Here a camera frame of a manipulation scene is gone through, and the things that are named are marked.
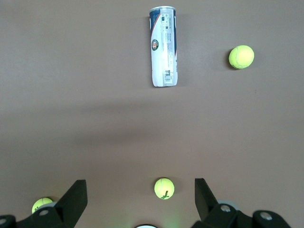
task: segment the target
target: tennis ball can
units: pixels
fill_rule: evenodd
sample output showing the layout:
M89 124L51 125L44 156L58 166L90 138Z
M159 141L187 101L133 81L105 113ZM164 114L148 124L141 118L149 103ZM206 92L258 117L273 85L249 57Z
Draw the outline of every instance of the tennis ball can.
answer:
M175 12L170 6L150 10L152 81L155 87L177 84Z

